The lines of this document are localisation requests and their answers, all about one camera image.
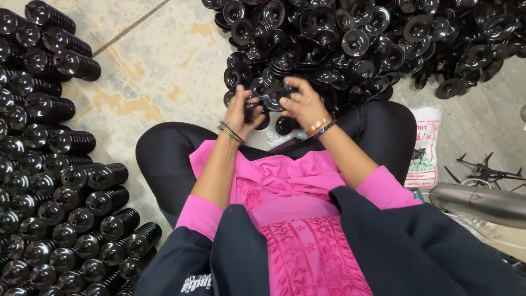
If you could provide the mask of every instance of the stained floor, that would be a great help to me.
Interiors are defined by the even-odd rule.
[[[228,36],[214,24],[214,11],[196,0],[48,0],[77,23],[77,36],[88,42],[103,69],[95,83],[72,80],[63,84],[64,97],[77,106],[67,123],[97,138],[94,160],[122,162],[130,171],[126,187],[129,205],[143,222],[154,221],[171,232],[135,161],[135,144],[160,122],[182,121],[214,130],[222,119],[226,88],[222,75],[233,52]],[[0,7],[23,15],[20,0],[0,0]],[[506,60],[501,72],[463,97],[442,101],[431,83],[415,90],[405,78],[394,87],[393,100],[410,108],[442,105],[439,132],[438,179],[452,182],[443,166],[460,179],[470,173],[455,159],[480,162],[494,152],[492,167],[517,171],[526,166],[525,123],[520,109],[526,104],[526,61]],[[255,132],[249,145],[269,149],[265,131]],[[502,182],[504,189],[520,185]],[[526,231],[504,227],[495,237],[521,243]],[[494,244],[526,260],[526,251]]]

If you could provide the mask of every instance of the stacked black cylinder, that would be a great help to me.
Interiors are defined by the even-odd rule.
[[[0,8],[0,295],[131,295],[160,226],[121,210],[127,167],[61,125],[76,108],[60,83],[100,66],[65,14],[31,1],[25,16]]]
[[[264,111],[283,111],[285,76],[306,78],[338,118],[370,99],[389,100],[403,74],[436,96],[463,95],[503,61],[526,57],[526,7],[513,0],[203,0],[238,52],[224,82],[252,90]],[[294,120],[280,118],[278,134]]]

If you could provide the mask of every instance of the embroidered pink fabric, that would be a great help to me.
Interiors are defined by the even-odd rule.
[[[215,141],[205,141],[190,155],[199,177]],[[327,151],[298,160],[275,155],[248,161],[240,152],[230,204],[245,206],[266,237],[271,295],[372,295],[341,229],[338,209],[328,192],[345,185]],[[356,191],[380,209],[420,204],[381,166]],[[177,221],[211,240],[222,210],[190,195]]]

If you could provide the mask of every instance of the hand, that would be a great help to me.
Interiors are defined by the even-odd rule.
[[[285,77],[288,83],[299,89],[299,93],[290,94],[290,99],[282,97],[279,103],[286,110],[281,116],[292,117],[298,121],[299,125],[306,132],[314,132],[312,126],[325,120],[324,124],[316,130],[320,130],[332,121],[332,118],[325,109],[318,93],[316,93],[305,79],[296,77]]]
[[[242,85],[238,85],[236,88],[236,95],[230,100],[230,106],[228,107],[227,114],[225,115],[224,122],[228,123],[228,126],[238,134],[243,141],[247,139],[250,131],[255,129],[265,120],[265,115],[261,114],[263,106],[257,106],[254,108],[254,122],[252,124],[245,123],[245,100],[251,94],[251,91],[245,91]],[[259,98],[253,97],[248,100],[248,103],[258,103]]]

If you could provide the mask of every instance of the tile grout line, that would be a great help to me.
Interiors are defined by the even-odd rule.
[[[164,0],[159,5],[157,5],[154,9],[152,9],[150,12],[145,14],[143,17],[141,17],[138,21],[134,22],[131,26],[127,27],[124,31],[122,31],[119,35],[117,35],[115,38],[110,40],[108,43],[106,43],[104,46],[99,48],[94,54],[93,58],[95,58],[97,55],[99,55],[101,52],[106,50],[108,47],[112,46],[115,42],[119,41],[124,35],[128,34],[131,30],[133,30],[135,27],[140,25],[142,22],[144,22],[147,18],[149,18],[151,15],[153,15],[156,11],[161,9],[163,6],[165,6],[170,0]]]

